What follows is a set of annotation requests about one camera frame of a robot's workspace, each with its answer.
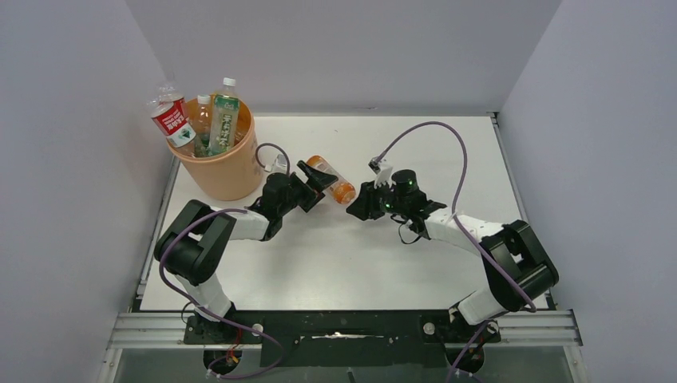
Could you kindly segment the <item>orange plastic bin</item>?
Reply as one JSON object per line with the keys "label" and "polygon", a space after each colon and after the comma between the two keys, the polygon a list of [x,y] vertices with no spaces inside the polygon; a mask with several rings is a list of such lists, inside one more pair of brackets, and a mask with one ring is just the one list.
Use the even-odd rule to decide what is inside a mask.
{"label": "orange plastic bin", "polygon": [[259,146],[255,118],[244,102],[240,103],[238,125],[247,128],[245,137],[234,148],[217,156],[188,157],[172,145],[168,146],[168,150],[180,161],[197,186],[213,199],[242,199],[261,184],[263,170],[255,154]]}

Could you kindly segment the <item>red white label bottle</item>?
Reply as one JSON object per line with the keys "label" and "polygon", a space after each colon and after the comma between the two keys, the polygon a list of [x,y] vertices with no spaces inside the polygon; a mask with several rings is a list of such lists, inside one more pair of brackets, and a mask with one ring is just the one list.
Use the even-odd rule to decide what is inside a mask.
{"label": "red white label bottle", "polygon": [[156,86],[156,103],[158,105],[172,103],[184,106],[184,92],[179,89],[175,81],[164,81]]}

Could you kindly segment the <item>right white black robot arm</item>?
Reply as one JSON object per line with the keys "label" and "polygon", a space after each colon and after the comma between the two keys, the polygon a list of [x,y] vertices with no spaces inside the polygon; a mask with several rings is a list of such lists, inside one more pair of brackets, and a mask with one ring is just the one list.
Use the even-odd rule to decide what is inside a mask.
{"label": "right white black robot arm", "polygon": [[449,243],[481,259],[487,285],[453,304],[448,323],[438,327],[442,334],[462,341],[503,314],[535,312],[536,298],[559,281],[557,269],[527,222],[494,223],[459,214],[429,199],[409,169],[395,172],[388,182],[362,183],[346,211],[362,221],[388,215],[421,239]]}

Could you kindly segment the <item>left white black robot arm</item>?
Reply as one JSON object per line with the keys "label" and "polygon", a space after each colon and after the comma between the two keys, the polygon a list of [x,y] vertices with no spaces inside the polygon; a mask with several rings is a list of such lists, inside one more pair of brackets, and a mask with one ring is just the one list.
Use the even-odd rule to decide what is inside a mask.
{"label": "left white black robot arm", "polygon": [[338,180],[304,161],[297,166],[304,180],[294,172],[271,173],[249,207],[217,210],[197,199],[188,201],[157,241],[153,256],[160,279],[194,305],[198,319],[216,324],[223,332],[248,329],[234,321],[235,305],[216,270],[230,242],[272,239],[286,214],[296,208],[309,212]]}

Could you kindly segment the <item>green label clear bottle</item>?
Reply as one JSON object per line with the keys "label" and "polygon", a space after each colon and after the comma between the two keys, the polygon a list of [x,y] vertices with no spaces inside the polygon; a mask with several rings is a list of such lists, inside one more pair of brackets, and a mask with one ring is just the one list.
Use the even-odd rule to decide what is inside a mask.
{"label": "green label clear bottle", "polygon": [[240,110],[240,99],[235,91],[236,80],[225,77],[212,100],[212,124],[209,151],[216,156],[230,150],[235,142],[235,132]]}

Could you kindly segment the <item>red green label bottle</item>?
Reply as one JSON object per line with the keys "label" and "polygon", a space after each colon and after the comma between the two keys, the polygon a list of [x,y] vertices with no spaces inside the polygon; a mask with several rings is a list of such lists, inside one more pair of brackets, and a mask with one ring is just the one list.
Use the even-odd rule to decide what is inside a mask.
{"label": "red green label bottle", "polygon": [[149,103],[149,115],[170,146],[183,156],[194,157],[196,132],[184,111],[184,98]]}

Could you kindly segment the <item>dark green label bottle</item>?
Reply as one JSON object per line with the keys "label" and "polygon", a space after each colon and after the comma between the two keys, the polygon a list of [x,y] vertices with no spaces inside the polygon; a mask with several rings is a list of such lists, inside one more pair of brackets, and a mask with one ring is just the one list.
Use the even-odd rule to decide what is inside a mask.
{"label": "dark green label bottle", "polygon": [[195,156],[206,157],[209,156],[212,98],[208,94],[198,95],[196,101],[196,115],[192,121],[196,132]]}

